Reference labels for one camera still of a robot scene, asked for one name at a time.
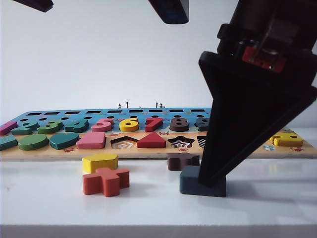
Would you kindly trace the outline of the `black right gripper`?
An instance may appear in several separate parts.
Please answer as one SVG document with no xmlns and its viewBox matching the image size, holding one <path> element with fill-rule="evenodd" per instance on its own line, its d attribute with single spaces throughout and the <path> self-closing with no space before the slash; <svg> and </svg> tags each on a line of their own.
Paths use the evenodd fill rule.
<svg viewBox="0 0 317 238">
<path fill-rule="evenodd" d="M 217 53 L 311 85 L 317 73 L 315 0 L 240 0 L 217 37 Z"/>
</svg>

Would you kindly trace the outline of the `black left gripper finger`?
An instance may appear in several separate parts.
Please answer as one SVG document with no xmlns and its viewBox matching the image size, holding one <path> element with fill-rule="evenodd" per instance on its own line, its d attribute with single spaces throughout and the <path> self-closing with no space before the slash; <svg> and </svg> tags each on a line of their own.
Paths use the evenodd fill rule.
<svg viewBox="0 0 317 238">
<path fill-rule="evenodd" d="M 52 0 L 14 0 L 14 1 L 41 12 L 47 12 L 53 8 Z"/>
<path fill-rule="evenodd" d="M 149 0 L 149 3 L 165 24 L 189 22 L 189 0 Z"/>
</svg>

